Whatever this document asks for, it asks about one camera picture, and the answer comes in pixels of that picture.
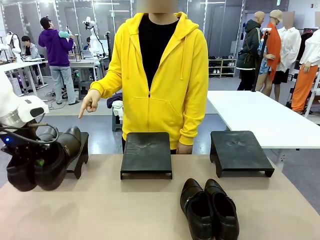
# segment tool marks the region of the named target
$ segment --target orange pants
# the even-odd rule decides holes
[[[304,72],[304,64],[301,66],[292,95],[291,107],[293,111],[302,112],[304,110],[317,71],[318,65],[310,67],[309,72]]]

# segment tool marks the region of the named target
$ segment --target person in green jacket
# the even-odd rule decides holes
[[[250,91],[253,88],[256,77],[256,65],[259,59],[258,47],[263,36],[260,28],[265,20],[265,16],[264,12],[258,11],[254,14],[254,19],[246,23],[243,50],[240,52],[239,60],[236,64],[236,68],[241,73],[238,91]]]

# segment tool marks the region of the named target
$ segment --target sneaker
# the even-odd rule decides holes
[[[76,105],[78,103],[80,103],[80,102],[78,100],[76,100],[74,103],[69,103],[69,106]]]

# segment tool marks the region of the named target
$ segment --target black t-shirt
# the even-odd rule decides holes
[[[31,55],[31,52],[30,52],[30,47],[25,47],[25,55],[26,56],[30,56]]]
[[[174,34],[179,20],[167,25],[158,25],[144,15],[139,25],[139,42],[142,63],[149,90],[158,70],[161,57]]]

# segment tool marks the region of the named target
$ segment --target green jacket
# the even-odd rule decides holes
[[[256,21],[249,20],[245,26],[245,39],[243,50],[240,52],[236,67],[238,69],[255,69],[259,59],[258,47],[263,36],[261,25]]]

